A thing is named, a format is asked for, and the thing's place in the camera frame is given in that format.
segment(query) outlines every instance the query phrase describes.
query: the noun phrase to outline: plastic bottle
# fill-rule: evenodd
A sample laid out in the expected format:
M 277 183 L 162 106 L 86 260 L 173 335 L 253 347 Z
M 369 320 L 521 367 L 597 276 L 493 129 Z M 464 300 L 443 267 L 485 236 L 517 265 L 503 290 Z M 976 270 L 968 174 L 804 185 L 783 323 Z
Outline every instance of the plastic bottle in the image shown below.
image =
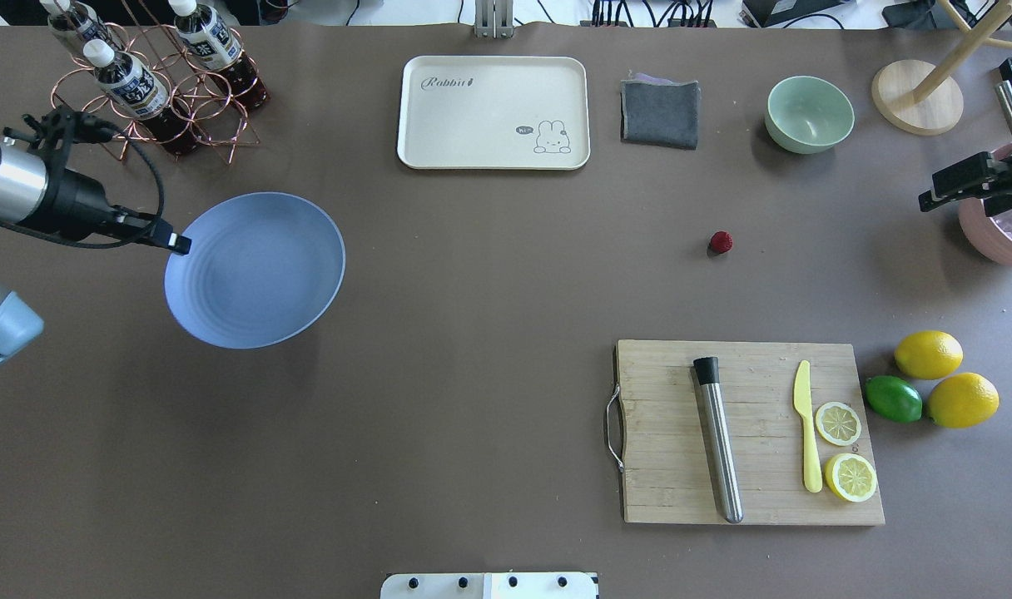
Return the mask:
M 176 98 L 170 102 L 170 92 L 140 59 L 116 53 L 102 39 L 84 45 L 84 57 L 95 66 L 93 73 L 99 87 L 146 126 L 165 151 L 183 156 L 199 147 L 185 120 L 190 118 L 190 112 Z
M 256 109 L 269 99 L 269 91 L 259 79 L 254 62 L 244 53 L 240 39 L 229 30 L 218 11 L 196 0 L 170 0 L 170 7 L 176 12 L 176 33 L 191 56 L 206 71 L 228 80 L 226 87 L 217 77 L 209 78 L 223 94 L 231 87 L 237 101 L 248 110 Z
M 114 50 L 124 50 L 117 34 L 96 15 L 95 8 L 70 0 L 40 0 L 40 5 L 49 14 L 47 24 L 51 33 L 78 59 L 84 58 L 84 45 L 92 39 L 102 39 Z

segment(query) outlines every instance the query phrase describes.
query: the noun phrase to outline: wooden cutting board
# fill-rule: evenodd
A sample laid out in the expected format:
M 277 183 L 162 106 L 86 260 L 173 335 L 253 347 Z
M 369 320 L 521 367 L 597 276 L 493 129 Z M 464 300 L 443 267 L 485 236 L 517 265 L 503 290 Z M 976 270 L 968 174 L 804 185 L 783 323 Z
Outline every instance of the wooden cutting board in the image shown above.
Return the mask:
M 822 468 L 843 451 L 876 465 L 852 345 L 621 340 L 616 379 L 624 422 L 626 522 L 727 524 L 716 512 L 691 365 L 704 356 L 720 360 L 743 524 L 883 524 L 878 490 L 868 501 L 850 503 L 834 496 L 827 483 L 818 494 L 803 487 L 803 425 L 791 403 L 802 360 L 811 363 L 814 412 L 827 402 L 842 402 L 862 422 L 852 447 L 833 446 L 818 434 Z

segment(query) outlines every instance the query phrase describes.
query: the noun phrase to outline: white bottle cap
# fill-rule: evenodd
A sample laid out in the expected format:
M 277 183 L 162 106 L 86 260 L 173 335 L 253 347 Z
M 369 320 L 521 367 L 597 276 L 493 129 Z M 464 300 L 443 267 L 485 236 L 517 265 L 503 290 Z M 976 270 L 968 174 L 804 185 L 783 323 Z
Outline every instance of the white bottle cap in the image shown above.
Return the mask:
M 92 39 L 84 45 L 84 58 L 97 68 L 103 68 L 114 61 L 114 49 L 102 39 Z
M 61 15 L 69 10 L 69 0 L 40 0 L 40 6 L 50 15 Z
M 170 0 L 170 7 L 177 16 L 188 16 L 198 7 L 196 0 Z

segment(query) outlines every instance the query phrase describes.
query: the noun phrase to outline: lime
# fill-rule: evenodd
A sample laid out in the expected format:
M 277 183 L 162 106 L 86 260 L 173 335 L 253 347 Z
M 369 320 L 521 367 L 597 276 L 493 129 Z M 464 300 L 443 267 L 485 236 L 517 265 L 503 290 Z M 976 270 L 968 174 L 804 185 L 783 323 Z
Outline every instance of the lime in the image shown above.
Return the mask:
M 928 397 L 928 416 L 939 426 L 968 428 L 994 416 L 998 390 L 976 372 L 961 372 L 935 384 Z
M 875 467 L 854 452 L 833 455 L 825 463 L 825 481 L 840 499 L 865 501 L 875 494 Z
M 881 374 L 864 383 L 864 398 L 875 414 L 895 422 L 921 420 L 924 402 L 915 387 L 898 376 Z
M 895 363 L 913 378 L 942 378 L 956 370 L 961 360 L 961 344 L 942 330 L 917 331 L 895 348 Z
M 848 405 L 828 402 L 813 418 L 818 433 L 833 446 L 847 447 L 860 438 L 860 418 Z

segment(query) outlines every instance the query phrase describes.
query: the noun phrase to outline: black cap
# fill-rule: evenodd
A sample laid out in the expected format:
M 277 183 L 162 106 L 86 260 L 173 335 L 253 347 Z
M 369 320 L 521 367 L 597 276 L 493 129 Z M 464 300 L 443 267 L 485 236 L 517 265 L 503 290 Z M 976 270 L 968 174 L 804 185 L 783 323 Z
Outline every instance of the black cap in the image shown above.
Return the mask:
M 720 370 L 716 368 L 716 357 L 699 358 L 695 360 L 695 374 L 699 375 L 699 384 L 720 382 Z

